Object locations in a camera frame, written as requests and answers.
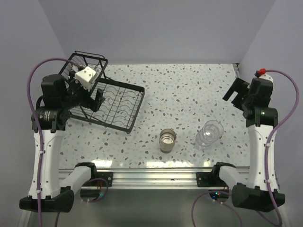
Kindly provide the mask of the clear plastic cup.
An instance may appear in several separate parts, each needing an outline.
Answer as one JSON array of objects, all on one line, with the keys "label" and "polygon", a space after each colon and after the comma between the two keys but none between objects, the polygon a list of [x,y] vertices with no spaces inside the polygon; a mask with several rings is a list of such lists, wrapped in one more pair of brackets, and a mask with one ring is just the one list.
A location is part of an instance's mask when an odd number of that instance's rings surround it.
[{"label": "clear plastic cup", "polygon": [[223,126],[215,120],[207,121],[202,129],[203,135],[208,140],[217,140],[223,135]]},{"label": "clear plastic cup", "polygon": [[195,149],[202,150],[206,147],[209,147],[212,144],[211,141],[207,141],[201,138],[196,138],[195,140]]},{"label": "clear plastic cup", "polygon": [[196,144],[198,144],[199,146],[207,147],[213,144],[214,142],[216,142],[218,139],[219,139],[218,136],[210,132],[198,133],[196,135]]}]

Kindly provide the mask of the beige cup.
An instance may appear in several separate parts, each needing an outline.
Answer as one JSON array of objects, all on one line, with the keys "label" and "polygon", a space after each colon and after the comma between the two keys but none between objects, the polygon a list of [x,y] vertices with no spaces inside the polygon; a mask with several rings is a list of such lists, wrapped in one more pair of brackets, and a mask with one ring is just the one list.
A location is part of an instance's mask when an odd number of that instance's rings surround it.
[{"label": "beige cup", "polygon": [[172,145],[175,144],[177,134],[172,129],[163,129],[160,133],[160,144]]},{"label": "beige cup", "polygon": [[163,152],[171,152],[175,146],[174,140],[160,140],[160,149]]},{"label": "beige cup", "polygon": [[160,144],[160,150],[162,153],[170,153],[174,148],[174,144]]}]

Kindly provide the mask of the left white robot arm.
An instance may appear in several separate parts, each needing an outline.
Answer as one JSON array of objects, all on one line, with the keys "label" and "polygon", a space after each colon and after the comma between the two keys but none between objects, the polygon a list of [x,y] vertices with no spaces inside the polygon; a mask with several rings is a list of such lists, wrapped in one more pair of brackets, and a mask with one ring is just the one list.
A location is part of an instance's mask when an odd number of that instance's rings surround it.
[{"label": "left white robot arm", "polygon": [[19,201],[20,209],[67,213],[73,207],[77,191],[84,184],[97,183],[97,168],[92,162],[78,163],[68,177],[59,180],[60,150],[70,110],[83,106],[95,112],[105,100],[101,89],[91,98],[96,77],[89,76],[85,79],[76,73],[68,79],[60,74],[43,78],[42,95],[31,117],[36,148],[34,174],[28,195]]}]

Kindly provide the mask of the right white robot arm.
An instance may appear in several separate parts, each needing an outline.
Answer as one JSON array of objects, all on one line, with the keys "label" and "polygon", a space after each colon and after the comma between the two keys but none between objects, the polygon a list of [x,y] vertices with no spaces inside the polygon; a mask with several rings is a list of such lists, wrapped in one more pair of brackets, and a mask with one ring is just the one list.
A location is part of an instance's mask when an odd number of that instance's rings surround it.
[{"label": "right white robot arm", "polygon": [[270,212],[285,203],[285,195],[278,191],[275,177],[274,129],[278,125],[277,109],[269,107],[273,82],[254,78],[248,83],[236,78],[223,99],[232,100],[234,107],[243,111],[250,139],[250,171],[242,177],[232,164],[218,162],[212,168],[215,185],[224,183],[232,191],[232,204],[237,208]]}]

